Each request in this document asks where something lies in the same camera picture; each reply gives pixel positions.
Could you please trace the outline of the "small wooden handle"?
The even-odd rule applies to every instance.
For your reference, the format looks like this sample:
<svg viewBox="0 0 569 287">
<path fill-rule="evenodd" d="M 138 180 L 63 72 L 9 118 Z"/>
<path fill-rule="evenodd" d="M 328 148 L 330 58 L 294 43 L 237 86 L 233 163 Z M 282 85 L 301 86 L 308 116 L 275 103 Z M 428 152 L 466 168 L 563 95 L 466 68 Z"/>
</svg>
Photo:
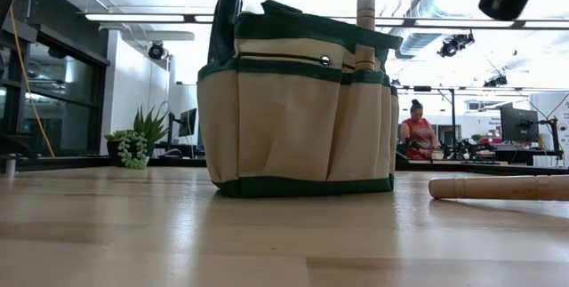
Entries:
<svg viewBox="0 0 569 287">
<path fill-rule="evenodd" d="M 375 29 L 375 0 L 357 0 L 357 26 Z M 375 70 L 374 48 L 358 44 L 355 52 L 355 70 Z"/>
</svg>

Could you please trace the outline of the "beige green-trimmed gardening bag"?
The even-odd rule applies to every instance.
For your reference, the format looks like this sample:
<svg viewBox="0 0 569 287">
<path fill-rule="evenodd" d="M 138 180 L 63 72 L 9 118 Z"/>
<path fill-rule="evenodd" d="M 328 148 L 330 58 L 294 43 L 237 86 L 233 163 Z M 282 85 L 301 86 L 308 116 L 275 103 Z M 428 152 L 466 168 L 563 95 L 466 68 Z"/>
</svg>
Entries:
<svg viewBox="0 0 569 287">
<path fill-rule="evenodd" d="M 268 0 L 221 39 L 196 84 L 208 172 L 222 194 L 390 192 L 397 90 L 385 71 L 402 40 Z"/>
</svg>

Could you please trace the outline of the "wooden-handled wire hand rake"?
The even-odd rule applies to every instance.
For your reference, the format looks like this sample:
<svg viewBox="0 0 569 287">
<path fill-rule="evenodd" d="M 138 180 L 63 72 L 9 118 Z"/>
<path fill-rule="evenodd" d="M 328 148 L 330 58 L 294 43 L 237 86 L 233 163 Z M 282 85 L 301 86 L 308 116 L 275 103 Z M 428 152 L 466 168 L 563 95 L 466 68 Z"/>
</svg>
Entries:
<svg viewBox="0 0 569 287">
<path fill-rule="evenodd" d="M 569 175 L 432 179 L 435 199 L 569 201 Z"/>
</svg>

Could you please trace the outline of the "black ceiling spotlight cluster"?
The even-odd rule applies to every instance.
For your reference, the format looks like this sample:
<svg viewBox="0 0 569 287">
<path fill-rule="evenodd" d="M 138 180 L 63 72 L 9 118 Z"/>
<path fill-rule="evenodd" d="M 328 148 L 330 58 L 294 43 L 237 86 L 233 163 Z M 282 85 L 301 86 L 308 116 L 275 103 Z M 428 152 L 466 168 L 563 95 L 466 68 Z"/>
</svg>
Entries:
<svg viewBox="0 0 569 287">
<path fill-rule="evenodd" d="M 445 38 L 443 40 L 443 45 L 437 51 L 437 55 L 441 58 L 452 57 L 457 52 L 464 50 L 467 46 L 473 44 L 475 38 L 472 32 L 468 34 L 458 34 Z"/>
</svg>

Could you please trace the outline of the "small black track light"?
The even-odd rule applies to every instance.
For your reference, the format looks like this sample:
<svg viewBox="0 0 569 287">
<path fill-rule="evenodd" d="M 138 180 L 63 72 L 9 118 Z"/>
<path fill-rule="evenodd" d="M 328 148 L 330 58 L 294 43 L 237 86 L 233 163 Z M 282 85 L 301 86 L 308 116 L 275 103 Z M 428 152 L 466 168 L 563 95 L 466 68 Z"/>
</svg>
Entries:
<svg viewBox="0 0 569 287">
<path fill-rule="evenodd" d="M 490 77 L 488 80 L 485 80 L 484 87 L 499 87 L 505 86 L 508 84 L 507 77 L 503 74 L 498 74 L 496 76 Z"/>
</svg>

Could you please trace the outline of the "round black ceiling spotlight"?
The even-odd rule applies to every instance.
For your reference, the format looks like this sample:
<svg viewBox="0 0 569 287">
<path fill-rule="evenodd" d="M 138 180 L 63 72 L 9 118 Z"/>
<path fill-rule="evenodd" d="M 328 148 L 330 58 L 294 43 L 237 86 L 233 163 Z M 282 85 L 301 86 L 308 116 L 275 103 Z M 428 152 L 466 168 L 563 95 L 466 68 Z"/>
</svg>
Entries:
<svg viewBox="0 0 569 287">
<path fill-rule="evenodd" d="M 148 48 L 148 56 L 153 60 L 163 60 L 168 55 L 162 41 L 155 41 Z"/>
</svg>

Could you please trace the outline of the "large black monitor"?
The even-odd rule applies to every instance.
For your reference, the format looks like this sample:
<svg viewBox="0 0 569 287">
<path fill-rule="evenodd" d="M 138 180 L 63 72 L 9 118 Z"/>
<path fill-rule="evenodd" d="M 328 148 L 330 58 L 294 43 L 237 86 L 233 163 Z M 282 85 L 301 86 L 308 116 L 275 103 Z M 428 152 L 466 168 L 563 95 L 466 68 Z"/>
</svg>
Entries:
<svg viewBox="0 0 569 287">
<path fill-rule="evenodd" d="M 504 141 L 539 141 L 538 113 L 504 105 L 500 108 L 501 136 Z"/>
</svg>

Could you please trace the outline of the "small black monitor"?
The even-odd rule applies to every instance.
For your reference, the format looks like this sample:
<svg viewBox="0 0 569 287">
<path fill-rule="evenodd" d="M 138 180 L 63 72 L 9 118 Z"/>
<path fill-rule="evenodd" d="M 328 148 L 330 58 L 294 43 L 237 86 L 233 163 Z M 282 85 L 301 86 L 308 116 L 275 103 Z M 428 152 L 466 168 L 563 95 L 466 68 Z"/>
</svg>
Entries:
<svg viewBox="0 0 569 287">
<path fill-rule="evenodd" d="M 177 117 L 173 112 L 168 113 L 168 133 L 167 133 L 167 143 L 172 144 L 173 139 L 173 128 L 174 125 L 178 125 L 178 131 L 176 135 L 178 137 L 191 136 L 195 133 L 196 127 L 196 113 L 197 108 L 191 108 L 190 110 L 180 113 Z"/>
</svg>

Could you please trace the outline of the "dark background desk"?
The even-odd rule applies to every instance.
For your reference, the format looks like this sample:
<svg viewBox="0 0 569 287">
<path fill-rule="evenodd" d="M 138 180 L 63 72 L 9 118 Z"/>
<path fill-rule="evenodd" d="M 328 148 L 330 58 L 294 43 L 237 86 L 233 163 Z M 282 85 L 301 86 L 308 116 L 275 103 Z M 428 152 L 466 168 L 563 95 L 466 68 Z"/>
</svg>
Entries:
<svg viewBox="0 0 569 287">
<path fill-rule="evenodd" d="M 545 148 L 523 148 L 514 144 L 492 144 L 493 152 L 498 161 L 523 164 L 526 166 L 533 166 L 533 158 L 535 156 L 554 156 L 562 158 L 563 150 L 553 150 Z"/>
</svg>

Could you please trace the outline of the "person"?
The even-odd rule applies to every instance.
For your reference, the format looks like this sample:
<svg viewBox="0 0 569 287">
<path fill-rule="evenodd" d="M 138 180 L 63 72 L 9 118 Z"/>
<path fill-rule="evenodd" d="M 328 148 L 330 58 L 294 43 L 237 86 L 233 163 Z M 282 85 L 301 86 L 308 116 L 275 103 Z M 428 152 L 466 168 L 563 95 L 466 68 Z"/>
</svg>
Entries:
<svg viewBox="0 0 569 287">
<path fill-rule="evenodd" d="M 407 147 L 405 156 L 409 160 L 431 160 L 433 152 L 440 146 L 418 100 L 412 100 L 410 117 L 401 123 L 399 139 Z"/>
</svg>

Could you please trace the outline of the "potted green succulent plant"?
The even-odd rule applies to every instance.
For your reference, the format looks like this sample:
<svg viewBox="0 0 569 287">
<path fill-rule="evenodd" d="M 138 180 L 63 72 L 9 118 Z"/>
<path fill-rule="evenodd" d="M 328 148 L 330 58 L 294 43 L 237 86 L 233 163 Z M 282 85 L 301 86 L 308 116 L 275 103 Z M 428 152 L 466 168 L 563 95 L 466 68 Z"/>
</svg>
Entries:
<svg viewBox="0 0 569 287">
<path fill-rule="evenodd" d="M 108 157 L 112 164 L 135 170 L 143 170 L 153 154 L 154 146 L 168 133 L 164 126 L 167 114 L 154 114 L 151 108 L 147 114 L 143 108 L 136 111 L 132 128 L 117 130 L 104 136 Z"/>
</svg>

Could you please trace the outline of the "black background rig frame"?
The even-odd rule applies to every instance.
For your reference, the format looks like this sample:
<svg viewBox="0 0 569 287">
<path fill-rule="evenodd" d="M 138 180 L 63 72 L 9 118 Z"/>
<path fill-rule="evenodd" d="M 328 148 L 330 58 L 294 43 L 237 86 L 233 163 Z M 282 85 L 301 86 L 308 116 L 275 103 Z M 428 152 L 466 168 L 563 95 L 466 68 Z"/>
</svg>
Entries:
<svg viewBox="0 0 569 287">
<path fill-rule="evenodd" d="M 559 142 L 558 127 L 560 118 L 551 113 L 545 114 L 538 107 L 534 97 L 539 94 L 524 88 L 475 88 L 475 87 L 431 87 L 403 86 L 397 91 L 401 96 L 418 100 L 423 106 L 423 116 L 432 124 L 440 143 L 450 145 L 457 140 L 467 139 L 471 143 L 514 144 L 523 148 L 537 147 L 563 150 Z M 399 119 L 401 123 L 410 117 L 409 105 Z M 504 141 L 501 136 L 500 108 L 512 105 L 514 108 L 533 110 L 538 113 L 539 141 Z M 444 159 L 443 150 L 436 149 L 432 158 Z M 406 145 L 400 141 L 398 150 L 406 153 Z"/>
</svg>

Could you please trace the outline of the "ceiling light rail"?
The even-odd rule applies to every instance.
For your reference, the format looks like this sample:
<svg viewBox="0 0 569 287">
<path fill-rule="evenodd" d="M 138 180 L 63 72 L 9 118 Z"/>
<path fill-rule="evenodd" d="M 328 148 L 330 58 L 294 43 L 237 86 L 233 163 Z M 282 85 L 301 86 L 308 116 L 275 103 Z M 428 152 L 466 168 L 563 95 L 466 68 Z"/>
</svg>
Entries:
<svg viewBox="0 0 569 287">
<path fill-rule="evenodd" d="M 199 23 L 212 24 L 210 14 L 160 13 L 85 13 L 91 21 L 105 23 Z M 443 29 L 497 29 L 497 30 L 569 30 L 569 20 L 482 20 L 452 18 L 395 18 L 376 17 L 379 28 L 443 28 Z"/>
</svg>

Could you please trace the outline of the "black table frame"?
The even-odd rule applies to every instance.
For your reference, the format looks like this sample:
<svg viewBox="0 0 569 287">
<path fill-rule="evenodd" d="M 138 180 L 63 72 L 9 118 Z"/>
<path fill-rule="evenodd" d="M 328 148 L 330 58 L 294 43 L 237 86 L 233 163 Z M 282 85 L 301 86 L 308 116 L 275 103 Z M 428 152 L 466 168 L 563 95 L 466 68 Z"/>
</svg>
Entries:
<svg viewBox="0 0 569 287">
<path fill-rule="evenodd" d="M 109 167 L 112 163 L 107 157 L 56 157 L 38 158 L 36 160 L 19 159 L 15 171 L 48 171 L 60 169 L 79 169 L 94 167 Z M 188 167 L 205 168 L 205 160 L 191 159 L 150 159 L 148 167 Z M 469 172 L 486 175 L 516 176 L 516 175 L 569 175 L 569 169 L 534 167 L 522 165 L 499 165 L 483 163 L 461 163 L 458 161 L 443 161 L 430 163 L 425 161 L 397 162 L 397 171 L 428 171 L 428 172 Z"/>
</svg>

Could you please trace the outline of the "silver metal post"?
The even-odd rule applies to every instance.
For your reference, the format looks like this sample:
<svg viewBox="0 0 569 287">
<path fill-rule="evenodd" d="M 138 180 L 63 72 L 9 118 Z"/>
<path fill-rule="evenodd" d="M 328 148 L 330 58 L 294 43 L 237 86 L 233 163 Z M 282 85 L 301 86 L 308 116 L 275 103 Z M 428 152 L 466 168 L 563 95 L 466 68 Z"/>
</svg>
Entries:
<svg viewBox="0 0 569 287">
<path fill-rule="evenodd" d="M 4 157 L 4 176 L 8 179 L 13 179 L 16 173 L 18 156 L 16 154 L 8 154 Z"/>
</svg>

